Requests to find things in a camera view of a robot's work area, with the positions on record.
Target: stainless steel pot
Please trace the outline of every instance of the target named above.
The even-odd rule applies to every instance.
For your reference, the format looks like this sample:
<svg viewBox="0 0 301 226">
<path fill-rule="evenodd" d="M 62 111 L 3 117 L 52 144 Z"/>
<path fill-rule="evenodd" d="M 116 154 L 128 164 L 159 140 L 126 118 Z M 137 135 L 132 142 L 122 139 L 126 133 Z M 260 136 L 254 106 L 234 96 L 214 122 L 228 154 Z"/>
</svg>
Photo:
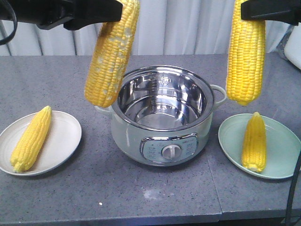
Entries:
<svg viewBox="0 0 301 226">
<path fill-rule="evenodd" d="M 215 101 L 213 90 L 223 94 Z M 98 111 L 111 117 L 118 147 L 147 165 L 171 166 L 196 156 L 206 145 L 213 110 L 226 91 L 183 68 L 154 65 L 125 75 L 118 99 Z"/>
</svg>

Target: white plate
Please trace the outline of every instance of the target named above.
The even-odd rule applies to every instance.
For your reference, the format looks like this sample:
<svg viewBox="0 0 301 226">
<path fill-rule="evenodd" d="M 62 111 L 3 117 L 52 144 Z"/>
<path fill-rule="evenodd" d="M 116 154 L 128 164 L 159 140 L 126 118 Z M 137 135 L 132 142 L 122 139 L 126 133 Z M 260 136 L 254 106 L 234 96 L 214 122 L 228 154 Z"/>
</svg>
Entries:
<svg viewBox="0 0 301 226">
<path fill-rule="evenodd" d="M 15 173 L 9 160 L 18 140 L 36 113 L 27 115 L 0 134 L 0 169 L 18 176 L 34 176 L 48 172 L 65 162 L 75 151 L 81 139 L 80 123 L 72 115 L 52 111 L 47 138 L 35 164 L 26 172 Z"/>
<path fill-rule="evenodd" d="M 260 172 L 252 172 L 241 165 L 241 152 L 246 125 L 252 114 L 237 114 L 227 118 L 218 131 L 223 152 L 241 170 L 260 178 L 283 179 L 293 175 L 301 149 L 301 141 L 280 122 L 262 116 L 267 136 L 267 164 Z"/>
</svg>

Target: gray countertop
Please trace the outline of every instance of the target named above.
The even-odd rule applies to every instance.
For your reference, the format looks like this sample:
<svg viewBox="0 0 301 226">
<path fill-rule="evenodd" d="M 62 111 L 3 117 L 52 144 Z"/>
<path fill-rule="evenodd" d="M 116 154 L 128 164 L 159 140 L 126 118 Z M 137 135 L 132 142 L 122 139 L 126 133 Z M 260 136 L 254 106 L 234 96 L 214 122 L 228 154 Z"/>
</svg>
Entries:
<svg viewBox="0 0 301 226">
<path fill-rule="evenodd" d="M 84 99 L 90 56 L 0 57 L 0 131 L 50 105 L 82 126 L 74 154 L 42 175 L 0 172 L 0 225 L 103 222 L 158 225 L 220 219 L 284 217 L 290 179 L 268 180 L 233 165 L 217 138 L 219 125 L 237 113 L 273 118 L 301 137 L 301 72 L 277 53 L 267 54 L 262 94 L 247 107 L 227 100 L 214 112 L 204 150 L 182 165 L 157 168 L 125 156 L 111 136 L 110 120 Z M 131 56 L 127 71 L 176 65 L 225 87 L 227 55 Z M 298 181 L 293 215 L 301 215 Z"/>
</svg>

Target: white stain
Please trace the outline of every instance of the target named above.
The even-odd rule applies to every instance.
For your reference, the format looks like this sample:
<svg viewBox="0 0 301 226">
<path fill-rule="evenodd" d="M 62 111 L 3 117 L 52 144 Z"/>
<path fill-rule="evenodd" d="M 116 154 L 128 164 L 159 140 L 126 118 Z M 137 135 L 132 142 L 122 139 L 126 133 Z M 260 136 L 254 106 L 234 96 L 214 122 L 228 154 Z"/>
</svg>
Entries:
<svg viewBox="0 0 301 226">
<path fill-rule="evenodd" d="M 159 189 L 144 190 L 143 195 L 146 199 L 152 199 L 152 200 L 162 199 L 162 194 Z"/>
</svg>

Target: cooked corn cob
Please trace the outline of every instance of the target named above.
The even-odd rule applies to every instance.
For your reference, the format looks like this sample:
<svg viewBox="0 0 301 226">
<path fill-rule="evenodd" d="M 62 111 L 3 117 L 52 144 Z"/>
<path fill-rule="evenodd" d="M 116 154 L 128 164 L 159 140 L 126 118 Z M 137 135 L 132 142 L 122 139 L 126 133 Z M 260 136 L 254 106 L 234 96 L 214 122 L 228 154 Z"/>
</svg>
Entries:
<svg viewBox="0 0 301 226">
<path fill-rule="evenodd" d="M 265 125 L 260 114 L 255 112 L 246 126 L 241 162 L 243 167 L 261 172 L 266 166 L 266 159 Z"/>
<path fill-rule="evenodd" d="M 33 117 L 10 157 L 15 172 L 23 172 L 33 166 L 48 133 L 50 122 L 50 106 L 44 107 Z"/>
<path fill-rule="evenodd" d="M 85 85 L 85 97 L 108 107 L 117 99 L 134 41 L 139 0 L 119 0 L 121 20 L 104 23 L 99 33 Z"/>
<path fill-rule="evenodd" d="M 265 21 L 242 20 L 244 1 L 235 1 L 226 84 L 228 98 L 240 105 L 259 97 L 265 58 Z"/>
</svg>

